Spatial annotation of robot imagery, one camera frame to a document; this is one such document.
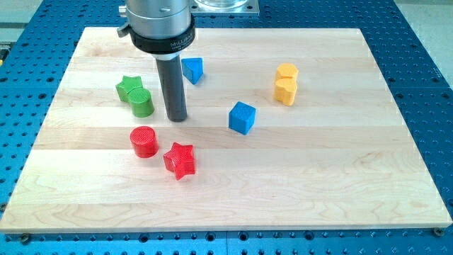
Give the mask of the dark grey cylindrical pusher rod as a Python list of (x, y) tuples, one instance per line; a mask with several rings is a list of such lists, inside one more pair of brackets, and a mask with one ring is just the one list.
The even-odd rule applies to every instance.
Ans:
[(170, 60), (157, 60), (161, 90), (166, 114), (170, 121), (182, 122), (187, 118), (183, 73), (179, 56)]

